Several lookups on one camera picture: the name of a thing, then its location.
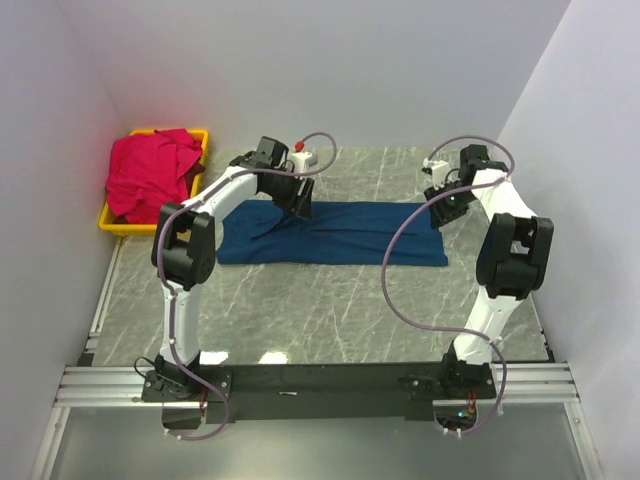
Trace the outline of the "blue t shirt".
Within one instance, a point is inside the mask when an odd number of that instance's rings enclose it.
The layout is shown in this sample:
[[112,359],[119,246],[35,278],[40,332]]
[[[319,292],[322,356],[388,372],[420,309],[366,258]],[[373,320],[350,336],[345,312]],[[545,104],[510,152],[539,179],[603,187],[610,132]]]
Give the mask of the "blue t shirt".
[[417,203],[315,202],[312,217],[247,200],[223,220],[217,260],[225,265],[380,265]]

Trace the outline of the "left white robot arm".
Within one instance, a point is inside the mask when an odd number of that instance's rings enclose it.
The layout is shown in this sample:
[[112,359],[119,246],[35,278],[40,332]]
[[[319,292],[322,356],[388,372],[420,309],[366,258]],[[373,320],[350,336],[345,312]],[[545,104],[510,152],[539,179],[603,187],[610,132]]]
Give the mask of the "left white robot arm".
[[305,149],[308,139],[290,150],[262,137],[198,195],[161,207],[151,258],[162,284],[164,334],[154,369],[176,401],[193,399],[200,388],[197,321],[202,285],[216,264],[216,225],[260,193],[287,214],[311,218],[318,158]]

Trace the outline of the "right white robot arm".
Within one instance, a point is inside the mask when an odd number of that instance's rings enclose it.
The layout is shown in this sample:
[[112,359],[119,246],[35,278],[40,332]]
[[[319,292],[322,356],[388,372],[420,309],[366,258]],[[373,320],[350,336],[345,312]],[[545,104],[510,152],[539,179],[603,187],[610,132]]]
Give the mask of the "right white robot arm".
[[423,162],[423,172],[431,177],[425,198],[432,227],[463,217],[474,201],[489,221],[476,260],[478,295],[465,331],[452,343],[459,364],[438,377],[440,390],[452,399],[473,388],[471,371],[493,359],[493,347],[507,320],[544,281],[554,224],[525,204],[510,180],[512,171],[511,162],[491,159],[487,147],[478,144],[460,151],[455,168],[433,157]]

